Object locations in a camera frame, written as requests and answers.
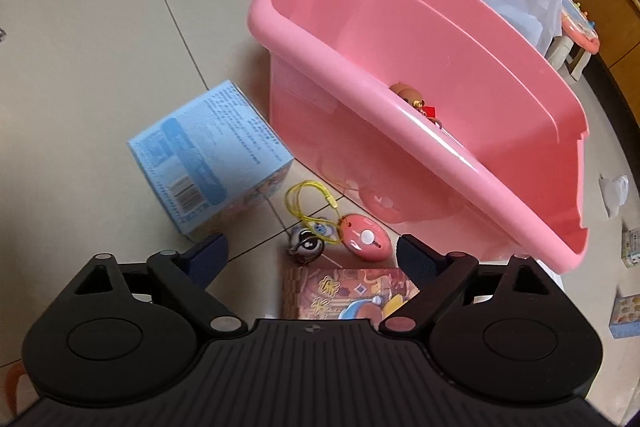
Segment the keychain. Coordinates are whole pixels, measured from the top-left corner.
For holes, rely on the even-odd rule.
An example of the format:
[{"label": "keychain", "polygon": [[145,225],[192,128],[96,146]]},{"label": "keychain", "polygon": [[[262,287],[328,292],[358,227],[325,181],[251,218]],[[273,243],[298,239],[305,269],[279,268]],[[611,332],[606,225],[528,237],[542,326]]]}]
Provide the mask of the keychain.
[{"label": "keychain", "polygon": [[[337,221],[331,221],[324,217],[307,216],[302,212],[300,209],[300,191],[304,187],[313,187],[322,192],[324,199],[334,209]],[[338,202],[331,192],[319,182],[306,180],[293,185],[285,194],[285,206],[294,217],[297,217],[302,222],[305,230],[308,230],[328,245],[342,243],[351,253],[370,263],[384,261],[393,255],[391,239],[389,239],[385,229],[373,219],[362,214],[343,216],[338,211]],[[335,237],[335,233],[333,233],[335,230],[337,230],[338,237]]]}]

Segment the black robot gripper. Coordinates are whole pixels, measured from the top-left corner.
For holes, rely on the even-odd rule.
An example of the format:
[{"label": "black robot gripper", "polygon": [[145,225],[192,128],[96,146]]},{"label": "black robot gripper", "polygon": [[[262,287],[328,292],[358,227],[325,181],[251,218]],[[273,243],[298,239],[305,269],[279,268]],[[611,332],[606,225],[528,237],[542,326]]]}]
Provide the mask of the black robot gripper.
[{"label": "black robot gripper", "polygon": [[600,340],[535,261],[480,265],[410,235],[397,252],[420,293],[379,331],[277,319],[249,330],[205,291],[226,264],[221,234],[146,263],[98,254],[25,338],[41,398],[14,423],[610,427],[584,399]]}]

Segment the pink toy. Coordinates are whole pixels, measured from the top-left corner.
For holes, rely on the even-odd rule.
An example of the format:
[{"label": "pink toy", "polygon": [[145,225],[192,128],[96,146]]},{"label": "pink toy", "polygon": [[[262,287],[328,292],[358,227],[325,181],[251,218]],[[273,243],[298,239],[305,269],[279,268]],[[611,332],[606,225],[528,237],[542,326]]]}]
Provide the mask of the pink toy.
[{"label": "pink toy", "polygon": [[340,220],[340,238],[351,253],[369,263],[384,261],[394,253],[385,229],[361,214],[349,214]]},{"label": "pink toy", "polygon": [[587,53],[594,55],[600,49],[600,39],[589,20],[578,10],[573,0],[562,0],[562,31]]},{"label": "pink toy", "polygon": [[254,0],[248,23],[271,52],[270,123],[374,217],[443,254],[580,264],[584,111],[481,0]]}]

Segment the wooden cabinet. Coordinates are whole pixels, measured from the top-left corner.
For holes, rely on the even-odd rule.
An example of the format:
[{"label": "wooden cabinet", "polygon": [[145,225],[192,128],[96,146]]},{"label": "wooden cabinet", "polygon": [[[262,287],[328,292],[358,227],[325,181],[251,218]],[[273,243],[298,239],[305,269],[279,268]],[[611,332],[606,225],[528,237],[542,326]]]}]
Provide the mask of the wooden cabinet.
[{"label": "wooden cabinet", "polygon": [[640,122],[640,45],[617,61],[609,71],[624,93],[636,121]]},{"label": "wooden cabinet", "polygon": [[595,22],[600,57],[640,124],[640,8],[638,0],[574,0]]}]

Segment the white button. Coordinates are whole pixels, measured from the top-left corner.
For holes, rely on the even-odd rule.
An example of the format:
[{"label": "white button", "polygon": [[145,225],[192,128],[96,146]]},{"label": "white button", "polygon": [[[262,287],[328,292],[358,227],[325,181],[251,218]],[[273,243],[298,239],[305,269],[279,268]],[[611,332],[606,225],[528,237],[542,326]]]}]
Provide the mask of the white button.
[{"label": "white button", "polygon": [[376,236],[373,235],[373,232],[371,232],[370,230],[362,230],[362,233],[360,234],[360,240],[365,245],[370,245],[371,243],[373,243],[375,238]]}]

